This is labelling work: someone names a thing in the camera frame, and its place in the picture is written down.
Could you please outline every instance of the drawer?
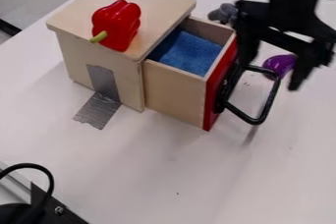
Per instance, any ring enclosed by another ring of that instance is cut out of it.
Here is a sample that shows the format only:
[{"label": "drawer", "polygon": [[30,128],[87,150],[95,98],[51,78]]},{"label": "drawer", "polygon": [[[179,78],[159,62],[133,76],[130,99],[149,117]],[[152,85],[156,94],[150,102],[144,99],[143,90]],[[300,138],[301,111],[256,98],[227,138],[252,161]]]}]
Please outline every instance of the drawer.
[{"label": "drawer", "polygon": [[147,108],[209,131],[217,89],[236,57],[232,29],[186,18],[142,62]]}]

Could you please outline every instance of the red bell pepper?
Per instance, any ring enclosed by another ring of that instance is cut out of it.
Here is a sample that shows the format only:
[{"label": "red bell pepper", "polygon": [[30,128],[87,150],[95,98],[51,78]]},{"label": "red bell pepper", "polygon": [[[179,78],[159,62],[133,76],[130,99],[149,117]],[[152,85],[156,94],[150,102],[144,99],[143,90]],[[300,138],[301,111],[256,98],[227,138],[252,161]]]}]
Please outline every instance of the red bell pepper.
[{"label": "red bell pepper", "polygon": [[135,3],[118,0],[98,9],[92,15],[92,43],[117,51],[125,51],[140,27],[140,7]]}]

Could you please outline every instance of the white table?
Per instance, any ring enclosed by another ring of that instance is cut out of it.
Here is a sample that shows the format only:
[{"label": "white table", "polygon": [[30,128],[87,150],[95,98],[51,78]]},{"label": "white table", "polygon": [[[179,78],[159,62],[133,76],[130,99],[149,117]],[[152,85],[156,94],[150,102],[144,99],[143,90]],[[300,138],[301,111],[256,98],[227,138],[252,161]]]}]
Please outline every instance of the white table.
[{"label": "white table", "polygon": [[[193,15],[204,18],[233,0],[197,1]],[[323,0],[319,9],[334,27],[335,4]],[[284,81],[257,131],[229,112],[207,133],[125,106],[99,131],[72,120],[92,91],[68,79],[45,20],[0,46],[0,159],[48,167],[56,177],[56,197],[85,220],[335,222],[334,67],[315,71],[300,92],[287,91]],[[259,62],[281,50],[264,45],[261,52]],[[265,78],[246,74],[232,101],[256,112],[268,88]],[[46,187],[38,173],[23,174]]]}]

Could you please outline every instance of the red drawer front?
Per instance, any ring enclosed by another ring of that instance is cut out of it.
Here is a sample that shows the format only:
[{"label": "red drawer front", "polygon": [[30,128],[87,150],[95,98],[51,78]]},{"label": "red drawer front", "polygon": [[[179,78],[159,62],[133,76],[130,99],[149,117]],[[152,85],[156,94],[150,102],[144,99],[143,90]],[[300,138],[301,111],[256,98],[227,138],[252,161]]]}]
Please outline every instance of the red drawer front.
[{"label": "red drawer front", "polygon": [[204,108],[204,120],[203,129],[210,131],[213,124],[216,122],[219,114],[214,113],[214,106],[216,101],[216,95],[218,87],[222,84],[222,81],[230,69],[231,65],[236,60],[237,56],[237,38],[235,38],[228,50],[224,53],[224,56],[218,63],[216,69],[212,72],[210,78],[206,82],[206,95],[205,95],[205,108]]}]

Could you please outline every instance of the wooden lid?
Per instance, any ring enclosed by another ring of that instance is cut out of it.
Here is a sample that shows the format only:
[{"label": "wooden lid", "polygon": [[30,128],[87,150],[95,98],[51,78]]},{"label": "wooden lid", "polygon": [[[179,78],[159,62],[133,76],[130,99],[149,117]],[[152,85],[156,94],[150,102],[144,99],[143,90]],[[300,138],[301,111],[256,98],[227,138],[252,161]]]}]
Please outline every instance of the wooden lid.
[{"label": "wooden lid", "polygon": [[[50,29],[89,41],[91,16],[117,0],[75,0],[47,21]],[[126,0],[141,8],[141,26],[127,51],[133,61],[142,60],[196,6],[196,0]]]}]

